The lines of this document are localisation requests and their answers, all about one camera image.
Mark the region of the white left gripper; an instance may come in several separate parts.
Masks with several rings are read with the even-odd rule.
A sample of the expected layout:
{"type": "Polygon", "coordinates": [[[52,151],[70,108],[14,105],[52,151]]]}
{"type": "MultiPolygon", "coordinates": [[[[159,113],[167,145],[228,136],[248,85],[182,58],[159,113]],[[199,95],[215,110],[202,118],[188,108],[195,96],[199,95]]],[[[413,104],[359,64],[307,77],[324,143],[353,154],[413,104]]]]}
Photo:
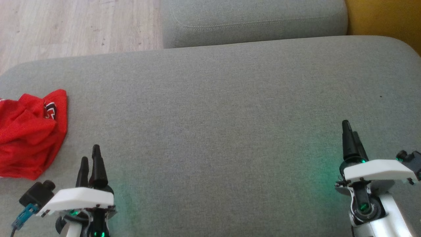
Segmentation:
{"type": "Polygon", "coordinates": [[[65,225],[62,231],[109,231],[108,222],[116,213],[114,195],[96,190],[108,185],[104,159],[99,145],[93,146],[91,177],[89,161],[82,157],[76,188],[59,190],[36,214],[44,217],[58,212],[65,225]]]}

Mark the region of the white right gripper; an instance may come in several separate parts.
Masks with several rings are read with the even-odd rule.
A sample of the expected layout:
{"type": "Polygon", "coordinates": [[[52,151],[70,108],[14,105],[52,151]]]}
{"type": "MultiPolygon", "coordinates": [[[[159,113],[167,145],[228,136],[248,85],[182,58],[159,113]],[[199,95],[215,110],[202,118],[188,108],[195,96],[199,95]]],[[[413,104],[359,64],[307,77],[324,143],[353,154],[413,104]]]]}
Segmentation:
{"type": "Polygon", "coordinates": [[[369,160],[357,131],[353,131],[348,120],[342,121],[343,162],[339,167],[341,179],[335,190],[350,195],[353,201],[370,201],[374,181],[401,180],[417,184],[417,163],[398,160],[369,160]]]}

